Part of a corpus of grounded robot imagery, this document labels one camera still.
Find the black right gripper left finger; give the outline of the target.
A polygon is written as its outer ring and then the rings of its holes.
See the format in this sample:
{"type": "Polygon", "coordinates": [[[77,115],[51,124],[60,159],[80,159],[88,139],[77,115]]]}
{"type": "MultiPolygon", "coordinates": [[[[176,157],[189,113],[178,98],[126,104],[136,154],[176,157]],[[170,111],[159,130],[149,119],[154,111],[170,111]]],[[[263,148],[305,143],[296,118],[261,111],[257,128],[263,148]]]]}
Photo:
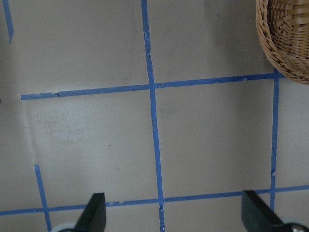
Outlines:
{"type": "Polygon", "coordinates": [[[94,193],[74,226],[75,232],[104,232],[106,204],[104,193],[94,193]]]}

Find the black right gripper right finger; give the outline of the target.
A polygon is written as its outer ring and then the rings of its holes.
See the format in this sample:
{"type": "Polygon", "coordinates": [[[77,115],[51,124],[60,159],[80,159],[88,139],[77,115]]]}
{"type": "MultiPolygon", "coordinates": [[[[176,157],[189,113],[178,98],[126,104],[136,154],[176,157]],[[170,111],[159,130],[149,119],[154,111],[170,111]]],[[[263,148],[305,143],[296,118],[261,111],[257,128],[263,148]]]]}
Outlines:
{"type": "Polygon", "coordinates": [[[254,190],[244,190],[241,220],[248,232],[283,232],[285,224],[254,190]]]}

